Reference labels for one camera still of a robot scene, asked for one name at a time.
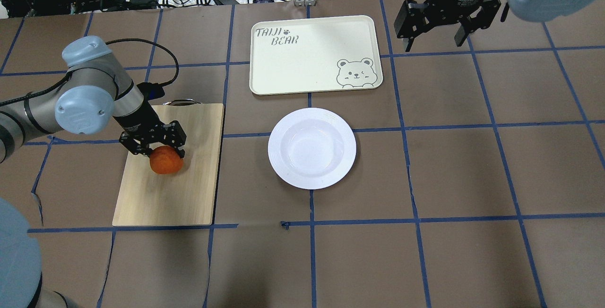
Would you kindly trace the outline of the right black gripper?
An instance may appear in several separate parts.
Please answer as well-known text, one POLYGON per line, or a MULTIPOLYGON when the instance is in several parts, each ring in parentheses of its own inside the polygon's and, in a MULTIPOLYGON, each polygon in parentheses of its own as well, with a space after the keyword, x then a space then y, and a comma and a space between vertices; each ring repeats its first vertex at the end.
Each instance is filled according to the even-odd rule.
POLYGON ((471 33, 489 28, 500 8, 501 0, 404 0, 395 19, 395 35, 405 40, 405 52, 411 52, 419 35, 460 24, 455 44, 461 47, 471 33))

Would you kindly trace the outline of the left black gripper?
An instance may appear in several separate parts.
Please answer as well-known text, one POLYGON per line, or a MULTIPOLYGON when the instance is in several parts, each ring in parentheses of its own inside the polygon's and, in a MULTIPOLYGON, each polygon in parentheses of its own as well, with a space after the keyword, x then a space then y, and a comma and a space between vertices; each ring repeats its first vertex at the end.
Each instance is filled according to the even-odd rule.
POLYGON ((163 144, 175 149, 180 159, 184 159, 186 144, 186 133, 180 122, 171 121, 169 124, 158 124, 149 131, 135 137, 123 132, 119 142, 133 155, 150 156, 153 153, 151 144, 163 144))

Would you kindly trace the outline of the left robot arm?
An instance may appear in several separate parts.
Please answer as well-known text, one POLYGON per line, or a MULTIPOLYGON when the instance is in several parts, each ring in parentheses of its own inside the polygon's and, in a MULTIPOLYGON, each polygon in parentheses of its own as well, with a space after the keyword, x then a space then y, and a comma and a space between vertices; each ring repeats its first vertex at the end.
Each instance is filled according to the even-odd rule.
MULTIPOLYGON (((22 145, 68 131, 92 135, 110 119, 122 127, 119 141, 130 153, 151 157, 151 144, 163 144, 182 160, 186 134, 178 121, 166 124, 149 104, 164 96, 163 83, 136 84, 109 43, 87 35, 62 52, 68 70, 53 86, 1 102, 1 161, 22 145)), ((28 235, 28 220, 7 200, 1 201, 1 306, 35 308, 43 299, 41 251, 28 235)))

